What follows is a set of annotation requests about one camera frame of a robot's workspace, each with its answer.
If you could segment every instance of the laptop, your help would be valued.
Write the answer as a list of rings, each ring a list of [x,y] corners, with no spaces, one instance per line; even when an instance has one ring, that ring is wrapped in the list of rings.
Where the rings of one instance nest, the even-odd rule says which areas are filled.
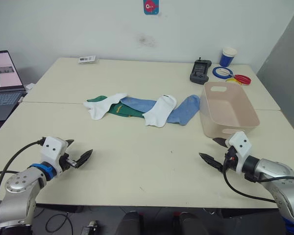
[[[24,91],[9,52],[0,51],[0,121],[9,117]]]

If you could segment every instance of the laptop screen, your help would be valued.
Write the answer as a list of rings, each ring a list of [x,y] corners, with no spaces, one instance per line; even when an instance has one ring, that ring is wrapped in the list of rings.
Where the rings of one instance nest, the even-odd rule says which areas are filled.
[[[24,87],[7,50],[0,51],[0,91]]]

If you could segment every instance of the white sock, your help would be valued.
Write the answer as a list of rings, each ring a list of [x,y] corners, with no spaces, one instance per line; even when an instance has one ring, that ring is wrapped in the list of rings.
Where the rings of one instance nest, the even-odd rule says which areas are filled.
[[[92,119],[99,120],[109,111],[112,104],[119,103],[120,99],[123,99],[124,97],[127,97],[126,93],[117,93],[102,101],[84,102],[84,106],[90,109],[88,112],[90,113]]]
[[[171,95],[161,96],[148,112],[144,113],[145,126],[163,127],[168,116],[176,106],[176,99]]]

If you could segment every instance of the white wall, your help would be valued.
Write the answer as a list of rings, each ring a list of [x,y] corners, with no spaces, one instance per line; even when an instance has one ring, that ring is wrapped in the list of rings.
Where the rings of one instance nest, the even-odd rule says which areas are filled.
[[[58,58],[263,64],[294,14],[294,0],[160,0],[147,16],[143,0],[0,0],[0,49],[8,49],[25,83]]]

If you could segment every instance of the basket handle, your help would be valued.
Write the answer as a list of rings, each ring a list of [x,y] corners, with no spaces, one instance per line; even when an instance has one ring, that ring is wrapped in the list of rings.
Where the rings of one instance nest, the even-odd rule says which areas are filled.
[[[238,132],[238,131],[244,131],[244,130],[239,130],[239,129],[223,129],[222,130],[222,133],[224,134],[234,134],[235,132]]]
[[[210,91],[212,92],[225,92],[227,90],[227,87],[225,86],[212,86],[210,88]]]

